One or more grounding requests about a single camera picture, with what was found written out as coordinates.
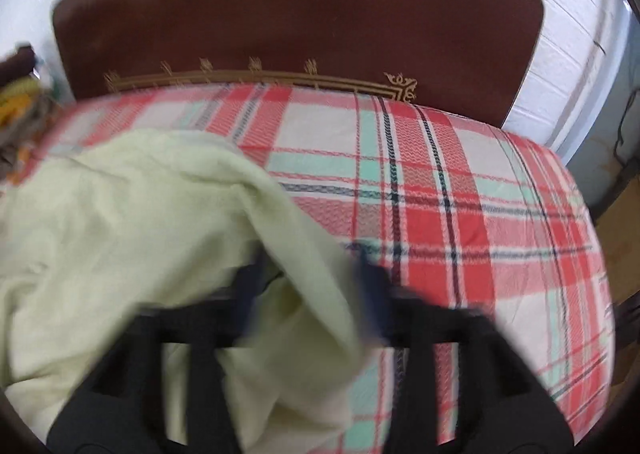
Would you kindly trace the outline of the dark brown wooden headboard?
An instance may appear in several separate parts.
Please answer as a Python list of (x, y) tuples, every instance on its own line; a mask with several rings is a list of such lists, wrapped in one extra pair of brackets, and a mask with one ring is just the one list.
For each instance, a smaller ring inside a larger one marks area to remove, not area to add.
[(500, 126), (542, 0), (60, 0), (53, 29), (77, 99), (196, 83), (378, 95)]

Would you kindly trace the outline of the dark brown folded garment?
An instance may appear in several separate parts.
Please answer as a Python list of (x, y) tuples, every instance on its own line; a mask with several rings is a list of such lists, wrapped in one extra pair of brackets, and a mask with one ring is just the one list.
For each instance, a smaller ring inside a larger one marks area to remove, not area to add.
[(12, 55), (0, 63), (0, 87), (28, 76), (36, 66), (36, 54), (32, 46), (18, 46)]

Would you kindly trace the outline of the olive green folded garment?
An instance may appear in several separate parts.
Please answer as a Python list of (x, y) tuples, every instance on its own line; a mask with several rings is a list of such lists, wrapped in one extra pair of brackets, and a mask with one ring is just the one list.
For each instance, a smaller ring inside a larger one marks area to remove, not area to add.
[(21, 96), (29, 96), (30, 98), (38, 97), (45, 90), (38, 78), (35, 76), (26, 76), (4, 86), (0, 92), (0, 99), (4, 101)]

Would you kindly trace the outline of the grey striped folded garment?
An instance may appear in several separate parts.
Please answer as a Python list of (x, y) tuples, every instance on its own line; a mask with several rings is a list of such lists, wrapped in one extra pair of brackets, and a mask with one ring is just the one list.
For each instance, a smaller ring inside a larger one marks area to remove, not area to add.
[(50, 97), (39, 97), (25, 114), (1, 130), (1, 179), (16, 170), (18, 151), (47, 131), (62, 107)]

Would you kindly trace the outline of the yellow folded garment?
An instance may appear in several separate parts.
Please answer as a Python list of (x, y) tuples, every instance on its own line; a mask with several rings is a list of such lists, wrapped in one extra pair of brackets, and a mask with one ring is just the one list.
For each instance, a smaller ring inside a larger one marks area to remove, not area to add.
[(0, 101), (0, 127), (6, 127), (23, 117), (38, 100), (38, 94), (4, 96)]

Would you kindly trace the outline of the light green sweater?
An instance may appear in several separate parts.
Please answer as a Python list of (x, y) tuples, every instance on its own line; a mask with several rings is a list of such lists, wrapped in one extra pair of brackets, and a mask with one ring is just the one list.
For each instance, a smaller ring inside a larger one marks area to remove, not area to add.
[(1, 200), (1, 385), (39, 438), (143, 305), (226, 286), (256, 244), (269, 286), (220, 359), (241, 444), (307, 453), (352, 424), (371, 358), (355, 263), (213, 133), (140, 129), (48, 159)]

